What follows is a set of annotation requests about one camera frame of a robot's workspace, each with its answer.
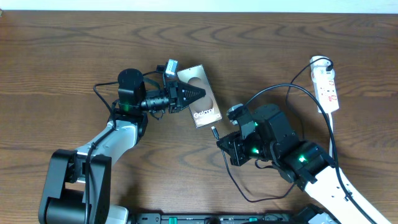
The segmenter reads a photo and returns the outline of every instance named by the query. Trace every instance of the green light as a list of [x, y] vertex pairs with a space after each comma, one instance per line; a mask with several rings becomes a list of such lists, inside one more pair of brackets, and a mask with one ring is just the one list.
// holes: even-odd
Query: green light
[[299, 158], [299, 161], [300, 161], [300, 162], [304, 162], [304, 161], [307, 161], [307, 160], [304, 158], [304, 156], [301, 156], [301, 157]]

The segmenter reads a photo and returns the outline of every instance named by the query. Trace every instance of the white power strip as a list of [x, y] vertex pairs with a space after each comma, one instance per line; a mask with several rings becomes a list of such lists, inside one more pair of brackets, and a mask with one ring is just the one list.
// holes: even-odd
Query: white power strip
[[[311, 58], [310, 63], [320, 58], [327, 58], [324, 56], [314, 56]], [[331, 112], [336, 111], [338, 106], [337, 91], [335, 85], [335, 70], [331, 69], [327, 71], [326, 68], [330, 65], [330, 61], [326, 59], [320, 59], [311, 64], [311, 79], [313, 87], [315, 89], [315, 96], [321, 104], [325, 113], [329, 115], [329, 122], [331, 130], [333, 131], [333, 120], [331, 118]], [[331, 140], [329, 142], [329, 156], [333, 157]]]

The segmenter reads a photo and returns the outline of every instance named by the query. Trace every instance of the wooden table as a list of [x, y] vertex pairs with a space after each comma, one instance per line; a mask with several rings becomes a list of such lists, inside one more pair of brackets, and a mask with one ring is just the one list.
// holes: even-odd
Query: wooden table
[[[169, 58], [203, 64], [222, 111], [269, 85], [289, 82], [313, 55], [335, 62], [340, 109], [333, 113], [340, 164], [356, 188], [398, 222], [398, 17], [361, 14], [4, 12], [0, 18], [0, 223], [37, 223], [49, 159], [98, 134], [108, 112], [92, 91], [125, 68], [142, 72]], [[313, 91], [309, 71], [297, 84]], [[258, 98], [277, 103], [286, 89]], [[111, 101], [117, 87], [102, 88]], [[306, 138], [328, 147], [315, 104], [293, 91]], [[236, 130], [227, 119], [220, 135]], [[254, 161], [232, 173], [250, 198], [289, 184]], [[82, 189], [74, 184], [72, 188]], [[313, 202], [299, 189], [283, 200], [247, 203], [229, 179], [210, 128], [188, 110], [149, 118], [145, 136], [113, 167], [111, 200], [165, 213], [297, 211]]]

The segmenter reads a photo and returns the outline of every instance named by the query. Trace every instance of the white wall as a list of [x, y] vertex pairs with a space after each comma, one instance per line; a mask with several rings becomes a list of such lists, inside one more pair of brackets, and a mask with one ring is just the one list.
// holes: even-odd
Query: white wall
[[3, 10], [398, 13], [398, 0], [0, 0]]

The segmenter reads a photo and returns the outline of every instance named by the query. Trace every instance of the wooden surface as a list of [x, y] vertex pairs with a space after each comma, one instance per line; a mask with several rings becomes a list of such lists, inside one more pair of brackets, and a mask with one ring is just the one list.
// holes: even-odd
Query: wooden surface
[[[312, 55], [335, 62], [340, 109], [333, 113], [340, 164], [355, 187], [398, 222], [398, 16], [149, 12], [4, 12], [0, 18], [0, 223], [37, 223], [52, 153], [103, 130], [108, 116], [94, 83], [125, 68], [148, 72], [169, 58], [203, 64], [221, 110], [262, 88], [289, 82]], [[313, 91], [306, 71], [297, 84]], [[102, 88], [116, 99], [116, 86]], [[251, 106], [277, 103], [286, 90]], [[323, 118], [298, 91], [291, 100], [307, 138], [328, 147]], [[286, 112], [297, 131], [297, 120]], [[236, 128], [224, 119], [220, 135]], [[232, 173], [250, 198], [289, 184], [253, 161]], [[166, 213], [300, 210], [299, 191], [250, 204], [229, 179], [210, 128], [188, 110], [149, 118], [145, 136], [113, 167], [113, 203]]]

